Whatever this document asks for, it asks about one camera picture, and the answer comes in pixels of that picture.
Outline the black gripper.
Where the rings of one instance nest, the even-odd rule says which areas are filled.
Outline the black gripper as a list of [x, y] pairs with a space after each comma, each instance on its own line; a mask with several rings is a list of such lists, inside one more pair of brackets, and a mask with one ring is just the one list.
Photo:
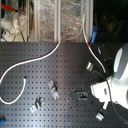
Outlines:
[[71, 91], [69, 95], [72, 100], [86, 100], [88, 98], [86, 91]]

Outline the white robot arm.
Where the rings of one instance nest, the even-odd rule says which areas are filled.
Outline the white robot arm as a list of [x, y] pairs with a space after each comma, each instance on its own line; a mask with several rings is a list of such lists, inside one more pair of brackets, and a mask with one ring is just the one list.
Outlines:
[[100, 102], [112, 101], [128, 109], [128, 43], [118, 50], [113, 70], [114, 74], [107, 78], [107, 82], [91, 85], [91, 93]]

